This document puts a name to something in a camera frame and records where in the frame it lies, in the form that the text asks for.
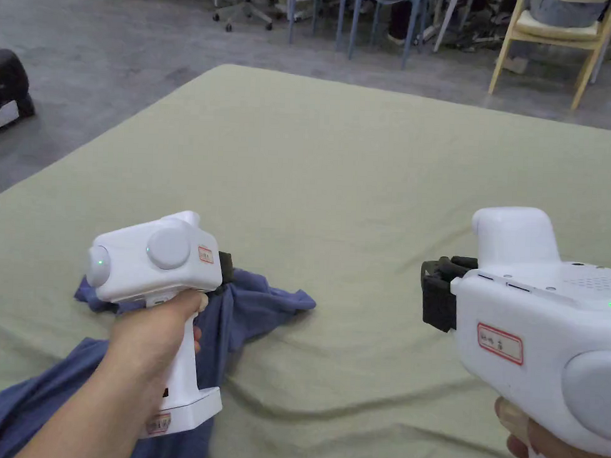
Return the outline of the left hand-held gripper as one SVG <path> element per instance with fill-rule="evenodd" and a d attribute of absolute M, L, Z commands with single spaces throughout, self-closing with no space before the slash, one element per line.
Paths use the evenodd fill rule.
<path fill-rule="evenodd" d="M 212 299 L 224 295 L 233 279 L 233 261 L 216 238 L 200 227 L 194 211 L 98 235 L 88 251 L 87 282 L 102 302 L 125 309 L 132 303 L 154 307 L 182 290 Z M 143 437 L 186 432 L 221 411 L 219 388 L 200 389 L 196 376 L 193 319 L 169 370 L 159 412 L 146 423 Z"/>

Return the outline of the person's left hand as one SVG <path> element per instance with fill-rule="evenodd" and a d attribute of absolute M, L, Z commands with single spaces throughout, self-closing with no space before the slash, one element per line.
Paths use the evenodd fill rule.
<path fill-rule="evenodd" d="M 205 294 L 187 290 L 153 308 L 118 318 L 94 375 L 95 396 L 115 437 L 135 439 L 158 410 L 184 328 L 207 304 Z"/>

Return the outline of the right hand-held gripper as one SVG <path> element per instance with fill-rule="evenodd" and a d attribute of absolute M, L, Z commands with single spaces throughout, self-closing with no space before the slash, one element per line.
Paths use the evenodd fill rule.
<path fill-rule="evenodd" d="M 422 318 L 562 441 L 611 457 L 611 268 L 566 262 L 537 208 L 478 210 L 478 256 L 423 262 Z"/>

